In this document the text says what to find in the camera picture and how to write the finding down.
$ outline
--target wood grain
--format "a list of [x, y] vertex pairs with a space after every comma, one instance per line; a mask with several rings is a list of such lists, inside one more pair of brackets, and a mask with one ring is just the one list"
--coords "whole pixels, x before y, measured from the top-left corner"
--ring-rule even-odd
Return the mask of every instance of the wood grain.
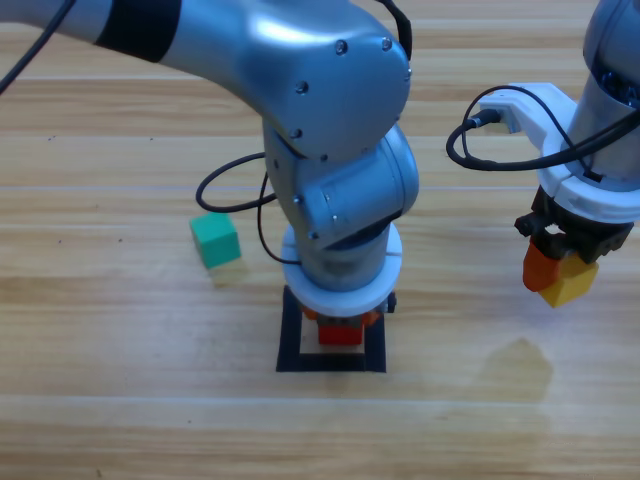
[[[392, 27], [382, 7], [361, 0]], [[640, 478], [640, 237], [551, 310], [521, 283], [533, 173], [462, 171], [446, 135], [482, 89], [577, 98], [596, 0], [398, 2], [416, 34], [401, 120], [421, 194], [386, 375], [277, 374], [283, 283], [255, 212], [243, 258], [206, 272], [195, 186], [261, 149], [223, 89], [55, 38], [0, 101], [0, 478]], [[0, 26], [7, 70], [37, 31]], [[500, 160], [521, 136], [475, 136]], [[211, 188], [253, 198], [260, 162]], [[276, 246], [286, 221], [265, 209]]]

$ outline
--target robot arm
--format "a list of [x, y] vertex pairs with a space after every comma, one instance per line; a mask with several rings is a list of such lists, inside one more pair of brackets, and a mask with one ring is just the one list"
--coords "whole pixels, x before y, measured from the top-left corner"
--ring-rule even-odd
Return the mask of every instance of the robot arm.
[[[0, 20], [44, 27], [62, 2], [5, 0]], [[293, 231], [283, 254], [301, 264], [284, 267], [294, 295], [341, 318], [386, 302], [401, 263], [391, 222], [419, 185], [396, 124], [409, 61], [374, 17], [348, 0], [76, 0], [59, 32], [206, 78], [250, 105]]]
[[[61, 3], [0, 16], [44, 27]], [[375, 147], [409, 94], [402, 47], [347, 0], [77, 0], [59, 32], [223, 86], [313, 160]]]
[[[584, 46], [590, 76], [576, 103], [550, 84], [516, 84], [540, 97], [578, 144], [640, 110], [640, 0], [602, 0]], [[510, 90], [484, 97], [510, 133], [523, 130], [542, 156], [568, 148], [544, 110]], [[599, 257], [619, 249], [640, 219], [640, 129], [563, 165], [538, 171], [532, 212], [516, 221], [531, 237], [524, 283], [552, 306], [586, 293]], [[559, 233], [550, 233], [556, 225]]]

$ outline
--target black cable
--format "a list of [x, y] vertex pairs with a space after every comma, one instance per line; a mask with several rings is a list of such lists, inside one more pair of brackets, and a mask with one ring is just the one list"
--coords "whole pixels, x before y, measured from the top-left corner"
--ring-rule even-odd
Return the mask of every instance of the black cable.
[[[569, 147], [566, 150], [562, 150], [556, 154], [548, 155], [541, 158], [536, 158], [533, 160], [528, 160], [524, 162], [507, 162], [500, 163], [492, 160], [483, 160], [481, 158], [474, 157], [470, 155], [468, 149], [466, 148], [466, 132], [473, 128], [479, 128], [487, 123], [499, 123], [501, 121], [500, 113], [497, 110], [485, 110], [480, 112], [479, 115], [475, 115], [474, 117], [469, 118], [471, 114], [471, 110], [475, 107], [475, 105], [489, 93], [492, 93], [496, 90], [516, 90], [523, 91], [524, 89], [520, 89], [520, 87], [515, 87], [511, 85], [503, 85], [499, 87], [494, 87], [485, 92], [481, 93], [469, 106], [467, 112], [464, 116], [464, 121], [462, 125], [460, 125], [456, 130], [451, 134], [447, 141], [447, 154], [449, 157], [456, 162], [458, 165], [471, 169], [471, 170], [480, 170], [480, 171], [504, 171], [504, 172], [516, 172], [516, 171], [526, 171], [526, 170], [539, 170], [543, 168], [549, 168], [556, 165], [562, 165], [565, 163], [574, 162], [583, 157], [587, 157], [596, 153], [614, 142], [618, 141], [629, 132], [635, 130], [638, 126], [640, 126], [640, 111], [634, 112], [621, 120], [615, 122], [613, 125], [607, 127], [606, 129], [596, 133], [595, 135], [583, 140], [577, 145], [573, 145], [573, 147]], [[528, 90], [524, 90], [523, 93], [530, 94], [532, 98], [535, 97]], [[559, 130], [562, 133], [562, 127], [559, 122], [553, 116], [553, 113], [550, 112], [550, 109], [540, 100], [538, 103], [545, 109], [545, 111], [550, 114], [552, 121], [556, 127], [559, 127]], [[465, 157], [462, 157], [455, 150], [455, 143], [458, 138], [463, 137], [463, 147], [465, 149]]]
[[35, 41], [35, 43], [31, 46], [31, 48], [25, 53], [18, 63], [5, 75], [5, 77], [0, 81], [0, 95], [4, 93], [4, 91], [9, 88], [9, 85], [13, 83], [13, 81], [22, 73], [22, 71], [31, 63], [31, 60], [35, 58], [35, 56], [42, 50], [42, 47], [46, 45], [51, 36], [58, 29], [60, 24], [64, 21], [65, 17], [71, 11], [71, 8], [75, 5], [76, 0], [66, 0], [60, 9], [56, 12], [54, 17], [51, 19], [46, 28], [42, 31], [40, 37]]
[[[556, 118], [554, 113], [551, 111], [551, 109], [547, 106], [547, 104], [544, 103], [542, 101], [542, 99], [540, 97], [538, 97], [535, 93], [530, 92], [529, 90], [527, 90], [525, 88], [522, 88], [522, 87], [516, 87], [514, 85], [500, 85], [500, 86], [497, 86], [497, 87], [490, 88], [489, 90], [486, 90], [485, 92], [480, 94], [478, 97], [476, 97], [475, 100], [471, 103], [470, 107], [467, 109], [467, 111], [465, 113], [464, 121], [466, 121], [469, 118], [469, 115], [471, 114], [471, 110], [473, 110], [473, 107], [475, 107], [478, 104], [478, 102], [485, 95], [489, 95], [490, 93], [496, 92], [498, 90], [514, 90], [516, 92], [524, 93], [525, 95], [528, 95], [529, 97], [533, 98], [538, 103], [538, 105], [540, 105], [544, 109], [544, 111], [547, 113], [547, 115], [549, 115], [549, 118], [553, 122], [553, 125], [558, 129], [558, 131], [560, 132], [560, 135], [562, 135], [562, 138], [564, 139], [564, 141], [567, 142], [567, 145], [569, 146], [569, 149], [575, 151], [575, 145], [573, 144], [573, 141], [571, 140], [571, 138], [569, 137], [569, 135], [567, 134], [565, 129], [562, 128], [562, 125], [560, 125], [560, 122], [558, 121], [558, 119]], [[462, 132], [462, 148], [463, 148], [464, 154], [465, 154], [465, 156], [467, 158], [472, 156], [469, 153], [469, 149], [467, 147], [467, 132], [466, 132], [466, 130]], [[587, 166], [587, 164], [585, 163], [584, 159], [582, 157], [580, 157], [578, 160], [580, 161], [580, 164], [585, 169], [585, 171], [590, 173], [591, 172], [591, 168], [589, 166]]]
[[227, 170], [231, 170], [232, 168], [235, 168], [238, 165], [242, 165], [244, 163], [248, 163], [253, 160], [258, 160], [264, 157], [265, 157], [264, 152], [254, 153], [253, 155], [247, 155], [246, 157], [242, 157], [237, 160], [234, 160], [233, 162], [229, 162], [226, 165], [223, 165], [222, 167], [218, 168], [213, 173], [209, 174], [200, 183], [200, 185], [198, 186], [198, 189], [196, 190], [196, 202], [198, 202], [198, 205], [200, 205], [203, 209], [205, 209], [208, 212], [236, 213], [236, 212], [243, 212], [245, 210], [251, 210], [252, 208], [257, 208], [259, 206], [266, 205], [267, 203], [273, 202], [276, 199], [276, 195], [274, 193], [264, 198], [260, 196], [258, 200], [253, 200], [252, 202], [240, 203], [238, 205], [232, 205], [230, 207], [217, 207], [215, 205], [210, 205], [207, 202], [205, 202], [204, 199], [202, 198], [204, 191], [209, 186], [209, 184], [213, 182], [216, 178], [218, 178], [220, 175], [222, 175], [224, 172], [226, 172]]
[[411, 20], [409, 20], [404, 12], [398, 8], [393, 0], [376, 1], [383, 4], [389, 13], [393, 15], [393, 19], [396, 21], [396, 27], [398, 29], [398, 41], [404, 49], [407, 58], [411, 60], [411, 55], [413, 53], [413, 28], [411, 26]]
[[264, 191], [267, 188], [267, 181], [268, 180], [269, 180], [269, 174], [267, 172], [265, 172], [264, 173], [264, 180], [262, 180], [262, 187], [260, 187], [260, 196], [258, 197], [258, 237], [260, 237], [260, 243], [262, 243], [262, 248], [264, 248], [264, 251], [267, 252], [267, 255], [269, 255], [271, 258], [273, 258], [276, 262], [280, 262], [283, 265], [302, 265], [301, 262], [296, 262], [296, 261], [292, 261], [292, 260], [284, 260], [284, 259], [276, 256], [271, 251], [271, 249], [267, 245], [267, 242], [264, 239], [264, 234], [262, 233], [262, 205], [263, 205], [263, 203], [261, 203], [260, 201], [262, 200], [262, 198], [264, 196]]
[[229, 162], [226, 165], [223, 165], [222, 167], [218, 168], [216, 171], [214, 171], [213, 173], [207, 175], [207, 178], [205, 178], [200, 185], [198, 186], [198, 189], [196, 190], [196, 202], [198, 202], [198, 205], [200, 205], [203, 209], [207, 210], [208, 212], [213, 212], [213, 213], [236, 213], [236, 212], [243, 212], [245, 210], [251, 210], [252, 208], [257, 208], [258, 209], [258, 216], [257, 216], [257, 221], [258, 221], [258, 237], [260, 237], [260, 243], [262, 244], [262, 248], [264, 248], [264, 251], [267, 252], [267, 255], [269, 255], [271, 258], [273, 258], [276, 262], [280, 262], [282, 264], [285, 265], [301, 265], [300, 262], [293, 262], [293, 261], [289, 261], [289, 260], [284, 260], [278, 256], [276, 256], [271, 249], [269, 248], [269, 246], [267, 245], [267, 242], [264, 239], [264, 234], [262, 232], [262, 206], [266, 205], [268, 203], [273, 202], [274, 200], [277, 199], [275, 193], [272, 193], [271, 195], [268, 196], [264, 196], [264, 192], [267, 188], [267, 181], [269, 180], [269, 174], [265, 172], [264, 174], [264, 180], [262, 181], [262, 187], [260, 188], [260, 195], [258, 197], [257, 200], [253, 200], [252, 202], [247, 202], [247, 203], [241, 203], [238, 205], [232, 205], [230, 207], [216, 207], [214, 205], [209, 205], [207, 202], [204, 201], [204, 199], [202, 198], [202, 195], [204, 194], [205, 189], [207, 188], [207, 186], [214, 181], [216, 178], [218, 178], [220, 175], [222, 175], [224, 172], [231, 170], [232, 168], [235, 168], [239, 165], [242, 165], [244, 163], [248, 163], [251, 162], [253, 160], [258, 160], [260, 158], [264, 158], [265, 157], [265, 152], [260, 152], [260, 153], [254, 153], [253, 155], [247, 155], [246, 157], [242, 157], [239, 158], [237, 160], [234, 160], [233, 162]]

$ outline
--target yellow block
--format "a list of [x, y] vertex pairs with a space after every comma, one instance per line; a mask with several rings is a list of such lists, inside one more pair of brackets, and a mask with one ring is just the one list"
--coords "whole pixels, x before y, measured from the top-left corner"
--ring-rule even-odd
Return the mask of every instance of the yellow block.
[[560, 277], [556, 283], [540, 292], [553, 308], [561, 307], [586, 294], [598, 274], [598, 264], [587, 265], [577, 253], [560, 264]]

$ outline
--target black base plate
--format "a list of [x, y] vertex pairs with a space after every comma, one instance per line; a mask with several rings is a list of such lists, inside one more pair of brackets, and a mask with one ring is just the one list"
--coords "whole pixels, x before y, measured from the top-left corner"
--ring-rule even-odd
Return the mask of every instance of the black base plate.
[[384, 316], [364, 330], [364, 353], [300, 353], [302, 312], [289, 287], [282, 296], [282, 326], [278, 372], [377, 372], [386, 373]]

